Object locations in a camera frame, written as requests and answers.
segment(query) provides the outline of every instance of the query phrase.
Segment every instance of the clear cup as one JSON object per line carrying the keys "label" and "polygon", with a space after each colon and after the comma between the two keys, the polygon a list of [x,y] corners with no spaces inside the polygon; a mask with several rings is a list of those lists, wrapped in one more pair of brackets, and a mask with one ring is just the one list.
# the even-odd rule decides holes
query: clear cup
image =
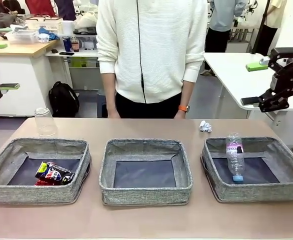
{"label": "clear cup", "polygon": [[46,107],[39,107],[34,112],[37,133],[41,137],[49,137],[57,133],[58,128],[51,115],[51,112]]}

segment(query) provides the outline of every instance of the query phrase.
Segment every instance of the black pole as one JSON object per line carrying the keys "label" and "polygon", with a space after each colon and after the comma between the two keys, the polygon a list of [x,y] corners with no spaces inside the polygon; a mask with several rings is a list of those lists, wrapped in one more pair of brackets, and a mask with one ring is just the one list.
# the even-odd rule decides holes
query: black pole
{"label": "black pole", "polygon": [[265,22],[266,22],[266,19],[267,19],[267,16],[268,16],[268,10],[269,10],[270,4],[271,4],[271,0],[267,0],[266,7],[265,7],[265,11],[264,11],[264,14],[263,14],[263,17],[262,17],[262,21],[261,21],[261,25],[260,25],[260,28],[258,29],[258,33],[257,33],[256,40],[255,40],[255,43],[254,43],[254,47],[252,49],[251,54],[256,54],[257,53],[257,48],[258,48],[259,40],[261,38],[262,29],[263,29],[263,27],[265,25]]}

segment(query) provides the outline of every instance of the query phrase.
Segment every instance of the watch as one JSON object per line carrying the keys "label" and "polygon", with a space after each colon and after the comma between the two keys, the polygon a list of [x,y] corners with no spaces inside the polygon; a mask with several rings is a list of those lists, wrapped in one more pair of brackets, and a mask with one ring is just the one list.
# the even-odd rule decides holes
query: watch
{"label": "watch", "polygon": [[190,111],[190,106],[178,106],[178,109],[188,113]]}

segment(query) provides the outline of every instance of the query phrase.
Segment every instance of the blue can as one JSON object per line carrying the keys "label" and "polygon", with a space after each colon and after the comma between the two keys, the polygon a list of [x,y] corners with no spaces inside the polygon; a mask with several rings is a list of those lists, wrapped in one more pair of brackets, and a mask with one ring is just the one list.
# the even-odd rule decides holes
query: blue can
{"label": "blue can", "polygon": [[63,37],[63,44],[66,52],[72,52],[71,37]]}

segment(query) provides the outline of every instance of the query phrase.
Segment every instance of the black pants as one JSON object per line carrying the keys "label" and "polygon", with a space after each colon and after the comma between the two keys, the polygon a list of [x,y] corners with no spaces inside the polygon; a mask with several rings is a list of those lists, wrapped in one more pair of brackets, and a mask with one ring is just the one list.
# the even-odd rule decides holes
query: black pants
{"label": "black pants", "polygon": [[264,25],[261,32],[261,37],[258,40],[256,52],[258,54],[262,54],[263,56],[267,56],[269,53],[269,48],[271,43],[277,33],[277,28],[272,28],[267,25]]}
{"label": "black pants", "polygon": [[158,103],[138,103],[120,94],[115,96],[115,105],[122,119],[173,119],[181,101],[181,93]]}
{"label": "black pants", "polygon": [[[211,28],[208,29],[205,39],[205,52],[206,53],[225,53],[230,39],[229,31],[215,31]],[[210,70],[210,66],[205,63],[205,69]]]}

